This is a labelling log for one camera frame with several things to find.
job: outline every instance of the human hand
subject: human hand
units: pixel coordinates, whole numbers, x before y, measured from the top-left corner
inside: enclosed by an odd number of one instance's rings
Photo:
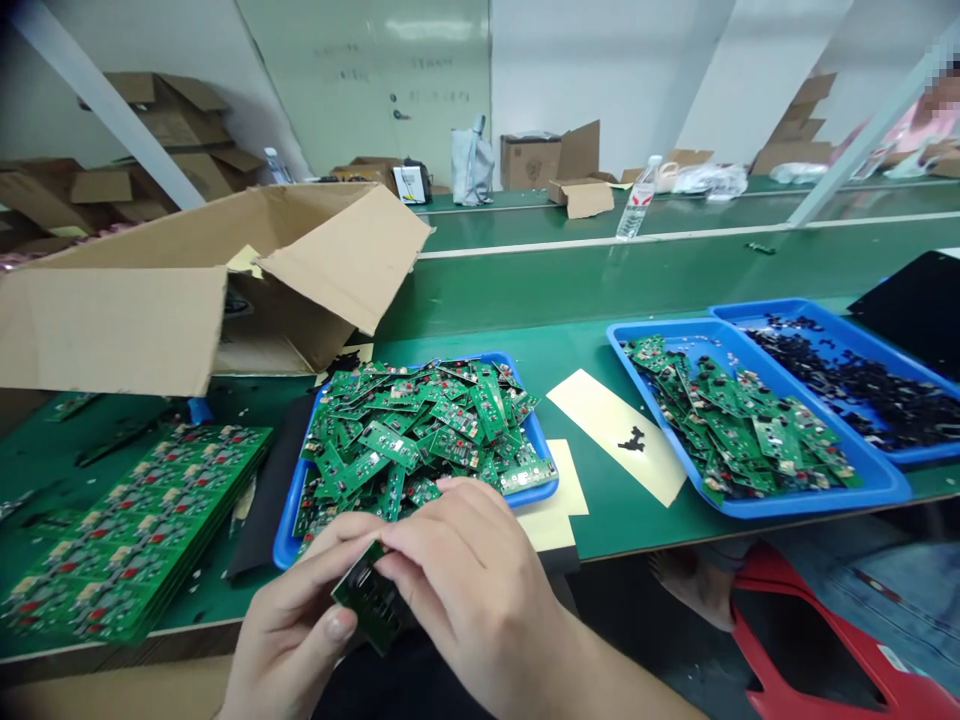
[[[337,516],[297,565],[253,596],[221,720],[310,717],[357,627],[330,590],[385,524],[367,513]]]
[[[393,580],[467,691],[498,718],[560,717],[583,661],[579,625],[557,601],[503,498],[466,478],[380,533]]]

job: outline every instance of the plastic bag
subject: plastic bag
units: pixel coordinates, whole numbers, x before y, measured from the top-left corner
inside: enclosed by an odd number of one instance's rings
[[[483,139],[487,123],[478,115],[469,130],[451,132],[450,159],[453,202],[456,205],[484,205],[493,202],[493,148]]]
[[[770,171],[770,179],[781,185],[817,183],[828,169],[829,166],[820,163],[783,163]]]
[[[690,165],[677,172],[673,184],[673,192],[704,193],[709,202],[728,202],[746,191],[747,169],[743,165]]]

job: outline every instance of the white wall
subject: white wall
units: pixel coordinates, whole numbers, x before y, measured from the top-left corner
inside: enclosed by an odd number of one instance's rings
[[[601,170],[619,175],[670,150],[733,6],[492,0],[495,156],[500,135],[562,133],[597,118]]]
[[[817,139],[838,144],[868,120],[958,15],[957,0],[855,0],[820,58],[839,74],[817,106]]]
[[[230,104],[237,144],[278,148],[295,176],[310,174],[233,0],[48,0],[103,71],[155,70],[209,82]],[[88,167],[127,155],[19,35],[8,31],[0,71],[0,158],[66,155]]]
[[[714,150],[718,162],[752,162],[851,5],[737,0],[679,144]]]

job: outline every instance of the fingernail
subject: fingernail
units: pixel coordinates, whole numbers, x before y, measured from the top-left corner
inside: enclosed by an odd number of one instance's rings
[[[334,613],[327,622],[327,637],[335,643],[346,642],[353,635],[354,625],[345,624],[340,613]]]

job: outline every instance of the pink shirt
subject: pink shirt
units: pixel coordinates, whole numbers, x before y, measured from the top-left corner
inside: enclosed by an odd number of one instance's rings
[[[893,152],[913,152],[920,147],[920,143],[922,143],[925,138],[935,135],[943,140],[953,134],[954,128],[957,126],[958,121],[960,121],[960,103],[952,103],[946,108],[934,110],[933,117],[930,118],[928,123],[920,127],[912,127],[913,118],[917,114],[919,105],[920,103],[916,102],[907,110],[907,114],[900,118],[890,132],[884,135],[882,144],[896,143]],[[837,158],[843,154],[843,151],[856,139],[866,124],[867,123],[863,123],[857,127],[857,129],[850,133],[847,139],[833,151],[833,155],[830,156],[831,165],[837,161]]]

